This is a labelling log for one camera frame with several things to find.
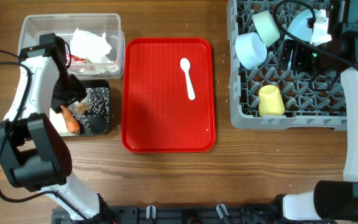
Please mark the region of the brown mushroom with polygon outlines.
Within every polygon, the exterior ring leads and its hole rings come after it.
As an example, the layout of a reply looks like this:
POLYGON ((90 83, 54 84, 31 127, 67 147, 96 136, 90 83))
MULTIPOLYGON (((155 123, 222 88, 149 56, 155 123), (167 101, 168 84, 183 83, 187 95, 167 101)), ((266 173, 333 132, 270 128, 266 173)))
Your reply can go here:
POLYGON ((89 103, 77 103, 75 105, 75 113, 78 115, 84 115, 86 114, 89 107, 89 103))

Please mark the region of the red snack wrapper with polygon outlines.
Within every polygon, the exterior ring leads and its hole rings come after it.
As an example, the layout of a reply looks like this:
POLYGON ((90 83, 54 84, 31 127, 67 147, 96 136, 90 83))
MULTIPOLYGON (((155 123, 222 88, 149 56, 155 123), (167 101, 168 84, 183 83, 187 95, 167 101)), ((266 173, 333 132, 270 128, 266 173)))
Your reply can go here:
POLYGON ((91 63, 91 61, 88 59, 77 57, 75 55, 71 55, 71 54, 67 53, 67 63, 84 64, 84 63, 91 63))

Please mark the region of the large light blue plate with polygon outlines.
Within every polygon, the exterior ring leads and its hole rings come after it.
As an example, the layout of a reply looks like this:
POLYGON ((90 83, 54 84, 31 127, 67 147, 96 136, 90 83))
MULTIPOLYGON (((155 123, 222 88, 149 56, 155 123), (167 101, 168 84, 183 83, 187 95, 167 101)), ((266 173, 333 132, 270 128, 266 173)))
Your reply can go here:
POLYGON ((309 18, 312 18, 312 13, 307 9, 299 13, 290 23, 287 31, 295 37, 309 42, 312 36, 312 29, 307 27, 309 18))

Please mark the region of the orange carrot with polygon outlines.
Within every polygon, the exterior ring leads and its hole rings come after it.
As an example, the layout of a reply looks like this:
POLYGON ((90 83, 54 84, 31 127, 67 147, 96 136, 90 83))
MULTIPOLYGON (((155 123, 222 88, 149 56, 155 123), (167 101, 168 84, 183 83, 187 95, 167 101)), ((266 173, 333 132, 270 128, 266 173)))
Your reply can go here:
POLYGON ((64 105, 61 105, 60 108, 62 109, 62 116, 68 132, 72 134, 79 134, 81 129, 80 125, 72 115, 71 111, 64 105))

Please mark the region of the white paper napkin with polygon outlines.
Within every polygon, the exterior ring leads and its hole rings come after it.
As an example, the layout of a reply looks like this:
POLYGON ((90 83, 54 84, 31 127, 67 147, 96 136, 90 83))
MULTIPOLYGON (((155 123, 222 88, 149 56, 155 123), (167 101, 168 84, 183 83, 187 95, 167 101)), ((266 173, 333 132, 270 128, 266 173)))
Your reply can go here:
POLYGON ((120 71, 120 65, 116 63, 117 48, 108 42, 105 32, 102 36, 98 36, 77 29, 70 41, 70 50, 71 55, 91 61, 91 63, 71 64, 69 70, 77 75, 111 75, 120 71))

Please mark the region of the mint green bowl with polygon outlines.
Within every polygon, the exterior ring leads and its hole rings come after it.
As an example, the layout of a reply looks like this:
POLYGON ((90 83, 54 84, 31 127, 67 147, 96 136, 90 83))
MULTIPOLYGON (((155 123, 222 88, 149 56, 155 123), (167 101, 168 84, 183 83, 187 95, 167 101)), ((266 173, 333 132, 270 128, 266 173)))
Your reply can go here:
POLYGON ((252 21, 266 47, 270 47, 280 38, 280 31, 269 11, 253 14, 252 21))

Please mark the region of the yellow plastic cup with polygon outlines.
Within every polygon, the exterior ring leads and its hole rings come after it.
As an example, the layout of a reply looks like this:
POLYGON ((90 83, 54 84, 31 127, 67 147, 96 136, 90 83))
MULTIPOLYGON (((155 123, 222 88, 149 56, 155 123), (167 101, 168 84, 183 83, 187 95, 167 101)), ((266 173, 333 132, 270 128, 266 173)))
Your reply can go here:
POLYGON ((280 116, 285 106, 280 90, 275 85, 266 85, 259 90, 259 114, 261 116, 280 116))

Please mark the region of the light blue bowl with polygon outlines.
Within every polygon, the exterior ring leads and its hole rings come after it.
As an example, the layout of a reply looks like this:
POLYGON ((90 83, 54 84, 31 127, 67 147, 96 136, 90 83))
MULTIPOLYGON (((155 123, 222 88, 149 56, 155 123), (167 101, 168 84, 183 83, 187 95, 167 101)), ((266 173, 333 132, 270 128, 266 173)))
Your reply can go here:
POLYGON ((248 70, 259 66, 267 58, 267 48, 256 32, 238 35, 235 49, 240 63, 248 70))

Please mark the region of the white plastic spoon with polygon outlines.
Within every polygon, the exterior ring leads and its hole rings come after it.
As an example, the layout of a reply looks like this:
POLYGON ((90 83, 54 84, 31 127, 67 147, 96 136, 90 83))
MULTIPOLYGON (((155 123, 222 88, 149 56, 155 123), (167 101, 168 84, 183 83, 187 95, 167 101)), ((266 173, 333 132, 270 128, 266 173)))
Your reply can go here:
POLYGON ((196 98, 196 95, 190 78, 190 68, 191 68, 190 61, 187 58, 182 58, 180 60, 180 68, 183 70, 185 74, 186 90, 187 90, 188 98, 189 100, 194 100, 196 98))

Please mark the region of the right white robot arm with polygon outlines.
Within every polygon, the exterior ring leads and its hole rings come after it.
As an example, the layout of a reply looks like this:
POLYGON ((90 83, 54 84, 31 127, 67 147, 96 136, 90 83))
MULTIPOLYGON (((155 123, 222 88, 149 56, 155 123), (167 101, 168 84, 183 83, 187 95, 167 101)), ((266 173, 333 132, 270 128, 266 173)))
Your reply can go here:
POLYGON ((358 1, 331 1, 326 32, 331 40, 309 44, 288 34, 278 67, 308 72, 312 80, 335 71, 344 91, 347 113, 347 157, 341 181, 321 180, 303 194, 279 195, 279 220, 358 222, 358 1))

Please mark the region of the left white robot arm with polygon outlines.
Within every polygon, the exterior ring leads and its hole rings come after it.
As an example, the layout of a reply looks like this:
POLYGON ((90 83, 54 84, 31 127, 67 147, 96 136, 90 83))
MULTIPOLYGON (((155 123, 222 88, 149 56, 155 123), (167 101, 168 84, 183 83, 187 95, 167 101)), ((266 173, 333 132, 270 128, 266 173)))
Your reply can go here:
POLYGON ((69 51, 51 33, 16 55, 19 85, 0 122, 0 198, 21 203, 47 195, 72 223, 118 223, 102 196, 73 173, 70 151, 49 120, 51 110, 70 116, 68 106, 86 96, 84 86, 68 73, 69 51))

